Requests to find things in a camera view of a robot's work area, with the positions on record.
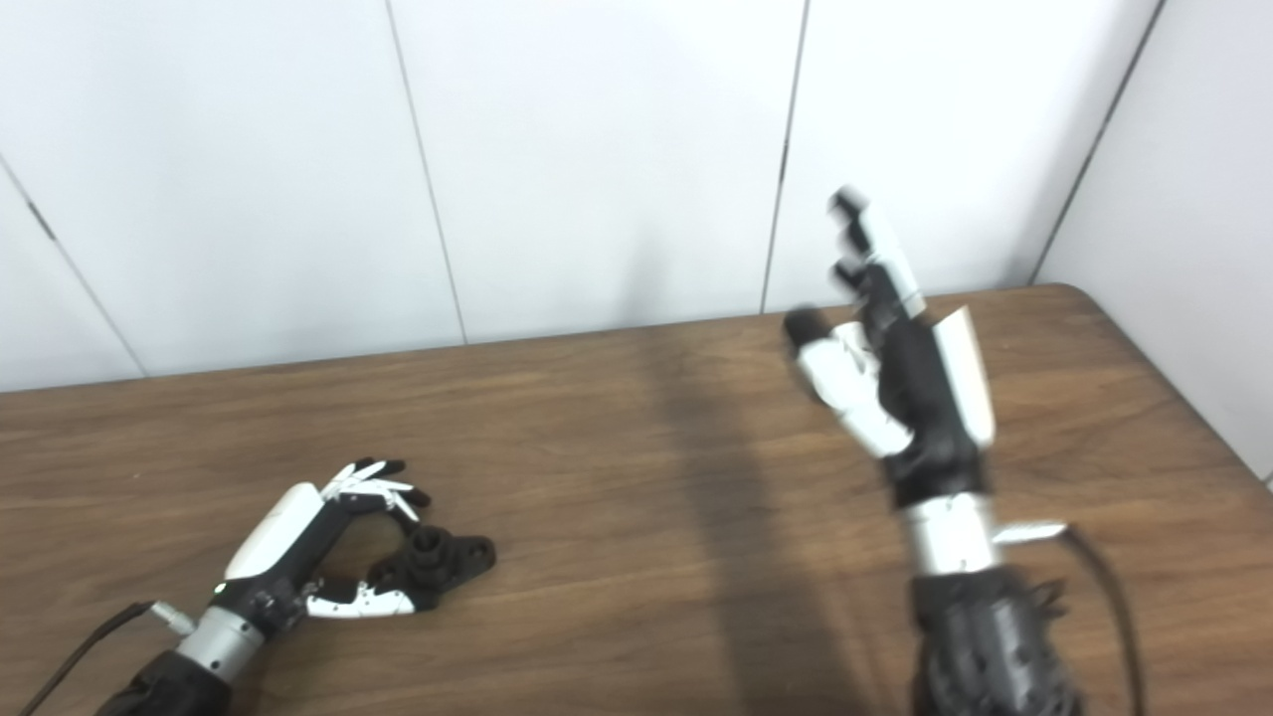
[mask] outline panel seam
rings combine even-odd
[[[774,270],[774,246],[778,242],[778,213],[783,204],[783,185],[787,181],[787,158],[791,155],[792,120],[796,117],[796,90],[799,88],[799,68],[805,59],[805,31],[808,27],[808,6],[812,0],[805,0],[805,9],[799,18],[799,37],[796,41],[796,68],[792,73],[792,92],[787,101],[787,126],[783,130],[783,155],[778,162],[778,187],[774,195],[774,214],[769,223],[769,247],[765,254],[765,278],[760,284],[760,310],[765,312],[765,303],[769,302],[769,276]]]
[[[1087,169],[1092,164],[1092,157],[1096,155],[1096,149],[1100,147],[1101,140],[1105,139],[1105,130],[1109,129],[1110,120],[1114,118],[1114,111],[1118,110],[1119,102],[1123,101],[1123,93],[1127,90],[1128,82],[1132,79],[1132,73],[1136,71],[1136,66],[1141,61],[1141,55],[1144,52],[1144,47],[1150,42],[1150,34],[1153,32],[1153,27],[1158,23],[1158,15],[1162,14],[1162,6],[1166,5],[1166,3],[1167,0],[1158,0],[1158,4],[1153,8],[1153,14],[1150,15],[1150,22],[1144,25],[1144,33],[1141,34],[1141,41],[1136,46],[1136,52],[1132,54],[1132,61],[1128,62],[1127,70],[1123,73],[1123,79],[1119,80],[1118,89],[1114,92],[1114,99],[1110,101],[1110,106],[1105,111],[1105,118],[1101,121],[1101,127],[1096,131],[1096,138],[1092,139],[1092,145],[1087,149],[1087,155],[1083,157],[1083,164],[1078,168],[1078,173],[1074,176],[1074,183],[1069,187],[1066,203],[1060,205],[1060,213],[1057,215],[1057,222],[1051,226],[1048,241],[1044,242],[1043,250],[1039,252],[1039,260],[1035,262],[1034,270],[1030,271],[1030,279],[1026,280],[1026,285],[1034,285],[1039,280],[1039,273],[1043,270],[1044,261],[1048,260],[1048,254],[1051,252],[1051,246],[1057,241],[1057,234],[1060,233],[1060,227],[1066,223],[1066,217],[1069,215],[1069,208],[1074,203],[1074,196],[1078,195],[1078,187],[1083,183],[1083,178],[1087,177]]]
[[[57,252],[61,255],[62,261],[71,270],[71,275],[75,276],[75,282],[79,283],[80,289],[84,292],[85,296],[88,296],[88,299],[93,303],[93,307],[102,317],[102,321],[106,322],[106,326],[115,335],[115,340],[120,341],[120,347],[122,347],[123,352],[129,354],[129,359],[132,361],[132,364],[137,368],[137,372],[141,373],[141,377],[149,378],[150,373],[146,371],[146,367],[141,363],[141,359],[137,357],[136,350],[134,350],[129,340],[123,338],[123,331],[120,330],[120,326],[116,325],[115,320],[111,317],[111,313],[107,312],[106,306],[102,303],[102,299],[98,298],[97,292],[93,290],[93,287],[89,285],[88,279],[84,278],[84,274],[80,271],[79,265],[75,264],[75,260],[71,259],[71,255],[66,251],[66,246],[57,240],[57,234],[53,233],[53,228],[48,226],[48,222],[45,219],[43,213],[39,210],[38,206],[36,206],[36,203],[31,199],[31,194],[27,192],[27,187],[23,186],[22,181],[18,178],[18,175],[14,173],[13,167],[9,164],[9,161],[5,159],[3,153],[0,153],[0,167],[4,167],[4,172],[5,175],[9,176],[9,181],[13,182],[14,189],[18,191],[18,196],[20,196],[23,203],[27,204],[27,210],[31,211],[32,217],[34,217],[36,223],[39,224],[39,228],[45,232],[45,236],[48,238],[48,241],[51,241],[53,246],[57,248]]]
[[[456,304],[456,321],[460,324],[460,339],[468,345],[468,331],[465,327],[465,313],[460,307],[460,290],[456,288],[456,274],[451,268],[451,251],[447,248],[447,236],[442,231],[442,214],[438,211],[438,197],[433,191],[433,177],[429,173],[429,161],[424,154],[424,135],[420,132],[420,118],[415,111],[415,96],[411,94],[411,80],[406,73],[406,60],[402,56],[402,41],[398,38],[397,19],[393,17],[393,4],[384,0],[384,13],[388,15],[390,32],[393,36],[393,52],[397,55],[398,74],[402,76],[402,90],[406,93],[406,106],[411,113],[411,129],[415,131],[415,147],[420,154],[420,168],[424,171],[424,185],[429,191],[429,206],[433,209],[433,226],[438,229],[438,243],[442,246],[442,262],[447,268],[447,283],[451,287],[451,299]]]

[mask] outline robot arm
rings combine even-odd
[[[859,321],[833,329],[803,308],[784,329],[796,364],[892,488],[924,637],[915,713],[1077,713],[1049,614],[995,540],[983,473],[994,414],[967,311],[934,324],[880,208],[852,190],[831,206],[849,222],[834,273]]]
[[[322,490],[298,483],[252,530],[225,568],[225,578],[193,629],[157,656],[116,693],[98,716],[219,716],[230,684],[270,640],[302,617],[360,619],[438,606],[442,594],[495,564],[486,538],[457,538],[421,525],[429,497],[386,479],[400,460],[346,465]],[[405,540],[372,566],[364,581],[321,580],[314,571],[358,516],[388,513]],[[182,619],[169,619],[182,622]]]

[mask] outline wooden table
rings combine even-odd
[[[999,417],[1001,519],[1100,540],[1139,617],[1152,712],[1273,703],[1273,496],[1109,320],[1063,287],[967,302]],[[136,599],[199,613],[293,483],[407,460],[428,517],[495,569],[438,612],[311,620],[239,713],[903,715],[906,562],[871,460],[793,387],[779,316],[0,396],[0,712]],[[397,536],[348,535],[358,575]],[[1058,641],[1092,713],[1124,708],[1091,582]],[[136,622],[42,713],[92,713],[173,638]]]

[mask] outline white wall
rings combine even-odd
[[[0,167],[0,390],[141,377]]]
[[[845,181],[927,290],[1021,280],[1148,5],[812,0],[764,307],[840,301]],[[11,0],[0,152],[144,373],[754,313],[803,10]]]
[[[381,4],[3,3],[0,152],[150,375],[461,341]]]
[[[1273,4],[1169,1],[1041,271],[1273,470]]]
[[[755,313],[801,10],[395,1],[470,340]]]
[[[843,183],[925,292],[1027,280],[1155,3],[812,0],[765,310],[843,302]]]

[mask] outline black cable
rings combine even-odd
[[[106,622],[102,622],[102,626],[93,629],[93,633],[90,633],[88,638],[84,640],[84,643],[79,645],[79,648],[73,651],[71,655],[66,657],[66,661],[64,661],[62,665],[59,666],[56,671],[53,671],[53,675],[48,678],[48,682],[45,683],[45,685],[39,689],[39,692],[36,693],[36,696],[31,699],[31,703],[24,706],[23,710],[18,712],[18,716],[31,716],[32,713],[34,713],[36,708],[39,708],[39,705],[43,703],[46,698],[48,698],[48,694],[52,693],[55,688],[57,688],[57,684],[62,683],[62,679],[66,678],[66,674],[70,674],[71,669],[74,669],[75,665],[79,664],[79,660],[83,659],[85,654],[88,654],[88,650],[93,648],[94,643],[102,641],[107,634],[109,634],[115,629],[118,629],[123,624],[127,624],[132,619],[136,619],[137,617],[149,612],[150,605],[153,604],[154,601],[134,601],[132,604],[125,606],[123,610],[116,614],[115,617],[111,617]]]
[[[1073,525],[1067,525],[1058,539],[1068,547],[1096,577],[1096,584],[1105,591],[1105,598],[1114,612],[1114,626],[1123,643],[1123,669],[1127,671],[1127,689],[1132,702],[1132,715],[1144,716],[1144,671],[1141,664],[1141,647],[1136,640],[1136,626],[1132,620],[1132,605],[1128,603],[1123,585],[1114,575],[1096,547]]]

